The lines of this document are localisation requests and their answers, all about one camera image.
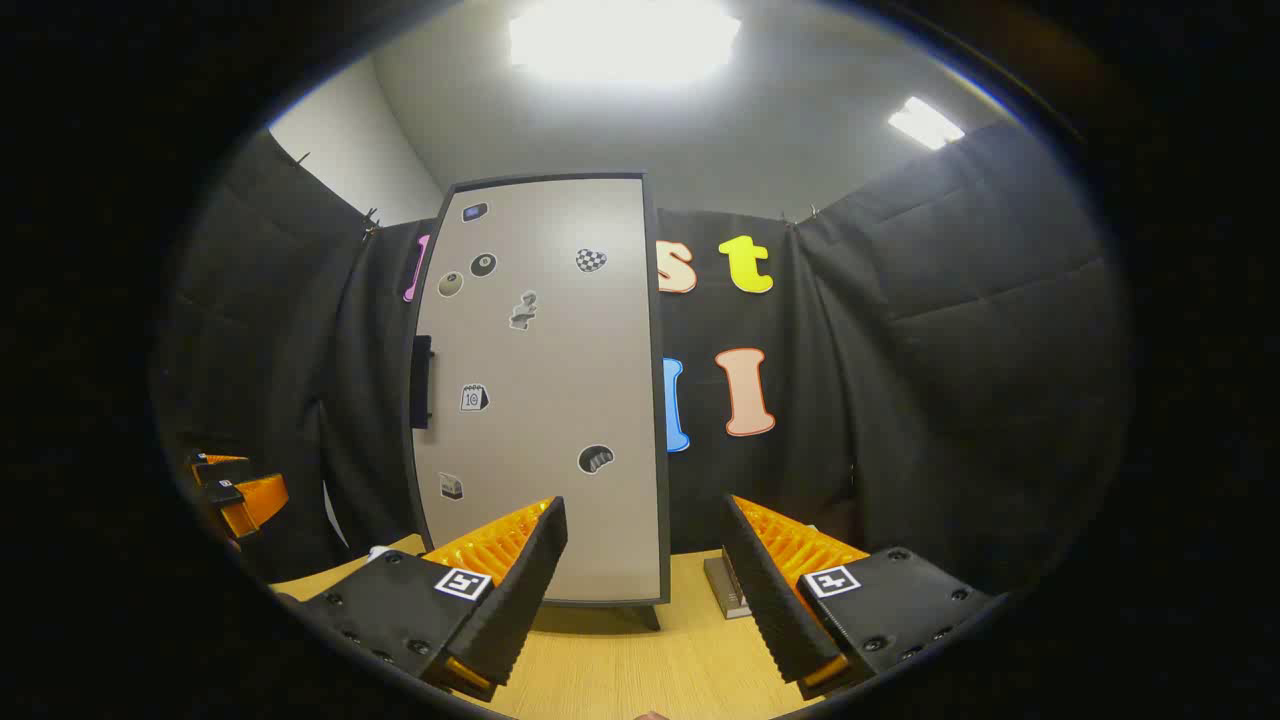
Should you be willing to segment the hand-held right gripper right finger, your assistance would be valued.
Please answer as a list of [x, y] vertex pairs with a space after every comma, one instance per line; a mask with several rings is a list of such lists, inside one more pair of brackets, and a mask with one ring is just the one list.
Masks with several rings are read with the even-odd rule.
[[996, 598], [904, 547], [867, 552], [735, 495], [722, 548], [781, 679], [804, 700], [877, 682], [977, 629]]

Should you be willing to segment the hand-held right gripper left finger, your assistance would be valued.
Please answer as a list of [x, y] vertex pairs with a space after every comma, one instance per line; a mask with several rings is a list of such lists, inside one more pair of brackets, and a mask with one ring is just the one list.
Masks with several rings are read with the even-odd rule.
[[443, 691], [507, 685], [567, 546], [548, 497], [424, 555], [380, 550], [300, 614], [334, 641]]

